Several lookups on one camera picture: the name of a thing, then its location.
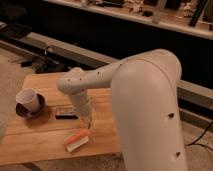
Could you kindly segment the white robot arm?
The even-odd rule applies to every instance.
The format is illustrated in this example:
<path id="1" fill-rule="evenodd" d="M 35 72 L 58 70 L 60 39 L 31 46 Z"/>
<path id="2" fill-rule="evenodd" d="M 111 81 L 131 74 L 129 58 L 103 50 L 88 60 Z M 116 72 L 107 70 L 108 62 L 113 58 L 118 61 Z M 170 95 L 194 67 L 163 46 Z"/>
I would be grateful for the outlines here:
<path id="1" fill-rule="evenodd" d="M 127 171 L 188 171 L 177 100 L 181 73 L 172 52 L 156 49 L 96 70 L 73 68 L 57 87 L 80 116 L 91 112 L 89 89 L 111 89 Z"/>

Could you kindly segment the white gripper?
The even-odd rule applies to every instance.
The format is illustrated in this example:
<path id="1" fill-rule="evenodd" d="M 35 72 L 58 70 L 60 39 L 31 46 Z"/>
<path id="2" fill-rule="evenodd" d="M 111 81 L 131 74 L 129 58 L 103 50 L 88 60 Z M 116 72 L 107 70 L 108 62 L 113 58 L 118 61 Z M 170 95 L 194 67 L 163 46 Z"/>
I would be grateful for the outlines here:
<path id="1" fill-rule="evenodd" d="M 86 91 L 82 91 L 76 94 L 71 94 L 69 96 L 72 105 L 74 106 L 74 111 L 77 115 L 82 117 L 87 129 L 90 129 L 92 126 L 92 117 L 89 116 L 92 114 L 92 105 L 91 100 Z"/>

